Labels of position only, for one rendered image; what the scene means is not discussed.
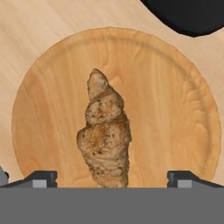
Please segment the brown croissant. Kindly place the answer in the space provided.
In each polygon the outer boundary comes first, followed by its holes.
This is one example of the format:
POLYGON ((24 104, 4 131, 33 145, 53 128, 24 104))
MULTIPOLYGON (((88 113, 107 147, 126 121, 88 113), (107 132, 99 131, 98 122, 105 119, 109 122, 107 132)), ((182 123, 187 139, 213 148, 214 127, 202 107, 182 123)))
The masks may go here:
POLYGON ((123 98, 96 68, 87 80, 87 93, 86 126, 77 133, 78 149, 99 186, 124 188, 129 183, 131 133, 123 98))

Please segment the round wooden cutting board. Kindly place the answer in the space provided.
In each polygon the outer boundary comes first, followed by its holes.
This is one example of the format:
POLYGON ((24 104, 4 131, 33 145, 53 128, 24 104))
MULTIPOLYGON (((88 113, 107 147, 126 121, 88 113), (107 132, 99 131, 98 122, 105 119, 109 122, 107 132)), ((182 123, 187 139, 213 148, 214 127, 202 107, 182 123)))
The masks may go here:
POLYGON ((60 187, 96 185, 76 144, 85 125, 87 80, 95 68, 122 96, 130 120, 130 186, 164 187, 169 170, 213 179, 221 154, 221 122, 205 79, 162 39, 112 27, 62 39, 23 78, 11 132, 24 176, 55 170, 60 187))

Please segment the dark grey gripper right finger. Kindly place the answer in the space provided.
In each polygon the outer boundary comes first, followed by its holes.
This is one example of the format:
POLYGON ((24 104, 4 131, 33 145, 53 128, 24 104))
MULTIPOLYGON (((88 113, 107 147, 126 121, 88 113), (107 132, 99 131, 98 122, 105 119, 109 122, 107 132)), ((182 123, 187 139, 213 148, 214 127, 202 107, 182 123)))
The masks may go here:
POLYGON ((168 188, 194 188, 197 186, 222 188, 222 185, 201 179, 191 171, 168 171, 167 179, 168 188))

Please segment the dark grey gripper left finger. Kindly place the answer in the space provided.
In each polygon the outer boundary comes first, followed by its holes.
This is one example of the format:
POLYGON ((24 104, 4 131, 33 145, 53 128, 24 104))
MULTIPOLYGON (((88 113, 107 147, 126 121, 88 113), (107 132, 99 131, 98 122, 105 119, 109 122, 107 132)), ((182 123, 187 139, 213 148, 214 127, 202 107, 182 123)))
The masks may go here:
POLYGON ((57 188, 56 171, 34 171, 24 179, 11 182, 4 185, 4 188, 19 187, 19 188, 57 188))

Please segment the small grey object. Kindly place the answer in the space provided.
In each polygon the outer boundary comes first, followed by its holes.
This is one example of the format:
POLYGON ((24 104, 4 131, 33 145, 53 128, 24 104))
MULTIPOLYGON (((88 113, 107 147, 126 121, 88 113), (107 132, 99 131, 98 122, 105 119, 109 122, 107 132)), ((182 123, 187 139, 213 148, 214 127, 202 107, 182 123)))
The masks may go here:
POLYGON ((0 186, 5 186, 9 183, 9 173, 0 165, 0 186))

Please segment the black rounded object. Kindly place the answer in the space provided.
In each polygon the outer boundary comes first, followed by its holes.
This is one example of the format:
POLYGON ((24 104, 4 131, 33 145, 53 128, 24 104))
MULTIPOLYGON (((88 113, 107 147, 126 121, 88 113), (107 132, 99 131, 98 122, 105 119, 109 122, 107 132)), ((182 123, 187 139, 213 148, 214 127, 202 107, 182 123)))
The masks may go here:
POLYGON ((224 0, 140 0, 163 24, 179 34, 200 37, 224 27, 224 0))

